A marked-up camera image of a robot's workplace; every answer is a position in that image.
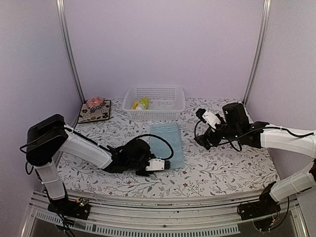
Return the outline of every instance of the floral coaster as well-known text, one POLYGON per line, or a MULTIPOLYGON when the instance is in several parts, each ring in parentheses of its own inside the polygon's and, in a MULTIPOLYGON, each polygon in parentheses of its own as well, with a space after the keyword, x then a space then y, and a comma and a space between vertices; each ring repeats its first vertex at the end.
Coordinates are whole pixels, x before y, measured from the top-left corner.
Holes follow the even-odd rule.
POLYGON ((83 104, 78 117, 78 123, 104 121, 110 118, 111 101, 104 100, 101 108, 91 110, 86 104, 83 104))

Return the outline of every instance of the white plastic basket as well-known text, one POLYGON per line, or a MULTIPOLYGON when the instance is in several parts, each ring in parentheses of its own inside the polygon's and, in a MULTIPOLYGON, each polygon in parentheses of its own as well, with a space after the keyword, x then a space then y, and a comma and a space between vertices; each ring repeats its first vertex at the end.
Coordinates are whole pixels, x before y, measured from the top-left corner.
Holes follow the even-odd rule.
POLYGON ((185 109, 184 91, 178 86, 131 86, 123 100, 123 110, 131 120, 177 120, 185 109), (146 96, 147 110, 132 110, 135 100, 146 96))

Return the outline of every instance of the lavender wall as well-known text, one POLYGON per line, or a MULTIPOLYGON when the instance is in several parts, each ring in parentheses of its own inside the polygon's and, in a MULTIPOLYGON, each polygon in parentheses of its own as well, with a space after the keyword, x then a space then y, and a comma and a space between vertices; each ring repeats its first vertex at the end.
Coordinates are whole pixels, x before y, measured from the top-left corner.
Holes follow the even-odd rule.
POLYGON ((72 122, 80 102, 55 1, 1 1, 0 31, 0 236, 15 237, 39 187, 18 148, 31 125, 54 113, 72 122))
MULTIPOLYGON (((316 2, 272 1, 266 41, 248 104, 255 120, 316 129, 316 2)), ((311 158, 272 150, 281 178, 311 158)), ((316 236, 316 188, 298 195, 310 236, 316 236)))
POLYGON ((242 98, 263 1, 68 0, 65 8, 87 98, 121 98, 142 84, 242 98))

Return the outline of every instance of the light blue towel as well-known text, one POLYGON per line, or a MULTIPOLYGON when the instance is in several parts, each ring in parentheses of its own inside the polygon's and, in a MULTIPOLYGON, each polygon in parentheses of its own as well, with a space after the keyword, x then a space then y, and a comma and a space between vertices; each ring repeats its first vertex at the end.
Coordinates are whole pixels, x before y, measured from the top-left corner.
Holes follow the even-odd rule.
MULTIPOLYGON (((174 155, 170 159, 171 169, 184 168, 182 142, 179 131, 179 125, 176 122, 153 124, 150 126, 150 133, 162 137, 173 148, 174 155)), ((150 137, 150 147, 153 154, 158 158, 166 158, 170 156, 170 149, 167 145, 155 138, 150 137)))

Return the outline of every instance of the floral tablecloth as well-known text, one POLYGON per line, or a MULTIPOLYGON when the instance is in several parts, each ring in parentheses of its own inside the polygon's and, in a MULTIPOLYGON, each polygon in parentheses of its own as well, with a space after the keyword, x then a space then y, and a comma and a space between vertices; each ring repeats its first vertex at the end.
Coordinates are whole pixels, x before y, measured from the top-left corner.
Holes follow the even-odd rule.
MULTIPOLYGON (((136 176, 134 171, 110 174, 80 158, 63 154, 57 166, 59 176, 70 190, 128 197, 201 197, 263 189, 278 179, 267 149, 244 146, 237 152, 230 145, 222 145, 207 151, 193 139, 198 108, 210 109, 223 116, 222 107, 231 102, 236 101, 186 99, 186 109, 177 121, 185 168, 156 172, 150 177, 136 176)), ((112 100, 110 120, 78 124, 76 131, 104 146, 117 147, 137 135, 149 133, 150 124, 163 122, 132 121, 121 107, 121 99, 112 100)), ((202 124, 197 133, 205 129, 202 124)))

